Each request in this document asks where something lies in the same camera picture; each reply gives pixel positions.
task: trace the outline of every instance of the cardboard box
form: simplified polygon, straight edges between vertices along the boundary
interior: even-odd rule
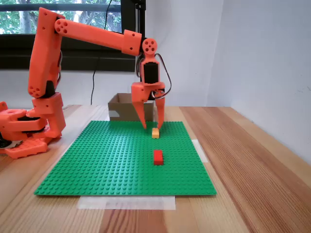
[[[131,93],[117,93],[108,103],[110,120],[139,121]],[[145,120],[154,120],[154,102],[145,103]]]

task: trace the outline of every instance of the orange 3d printed part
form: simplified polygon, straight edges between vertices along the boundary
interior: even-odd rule
[[[62,97],[55,90],[60,81],[63,36],[114,48],[133,56],[142,52],[141,57],[144,58],[139,60],[141,82],[132,85],[132,101],[143,127],[146,128],[143,104],[147,100],[155,100],[157,127],[161,128],[164,120],[164,97],[168,92],[164,94],[165,85],[160,82],[159,62],[155,59],[157,43],[154,39],[143,40],[140,33],[128,30],[120,34],[76,23],[40,8],[28,82],[28,93],[33,97],[34,108],[30,111],[8,109],[5,102],[0,102],[0,154],[16,159],[45,152],[48,143],[61,137],[66,124]],[[12,141],[18,142],[15,144],[17,146],[12,146]]]

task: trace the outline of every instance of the wooden table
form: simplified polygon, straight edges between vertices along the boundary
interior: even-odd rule
[[[78,210],[79,197],[37,197],[36,188],[106,106],[68,106],[63,137],[50,151],[0,156],[0,232],[311,232],[311,169],[231,108],[167,107],[208,159],[215,197],[176,197],[176,211]]]

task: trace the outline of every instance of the tree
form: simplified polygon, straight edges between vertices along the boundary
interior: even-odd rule
[[[1,0],[2,4],[31,4],[31,3],[96,3],[109,4],[110,0]],[[111,4],[120,4],[120,0],[112,0]],[[67,19],[104,28],[105,12],[88,11],[58,11]],[[36,32],[38,11],[0,12],[0,34],[31,34]],[[122,32],[121,13],[108,12],[106,29]]]

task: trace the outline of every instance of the white wall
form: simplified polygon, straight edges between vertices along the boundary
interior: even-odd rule
[[[207,105],[232,106],[311,163],[311,1],[224,0]]]
[[[173,82],[168,105],[205,106],[223,0],[147,0],[146,36]],[[165,72],[161,80],[167,83]]]
[[[173,82],[167,105],[204,106],[220,24],[222,0],[147,0],[146,36],[158,42]],[[93,72],[63,72],[57,91],[64,105],[89,104]],[[167,89],[165,72],[161,80]],[[27,71],[0,71],[0,101],[10,108],[31,108]],[[134,73],[97,72],[94,104],[107,104],[117,92],[130,92]]]
[[[62,72],[57,92],[62,94],[64,106],[90,104],[93,72]],[[130,92],[132,82],[138,82],[134,73],[96,72],[93,104],[104,105],[118,92]],[[0,101],[9,108],[33,107],[27,92],[28,71],[0,71]]]

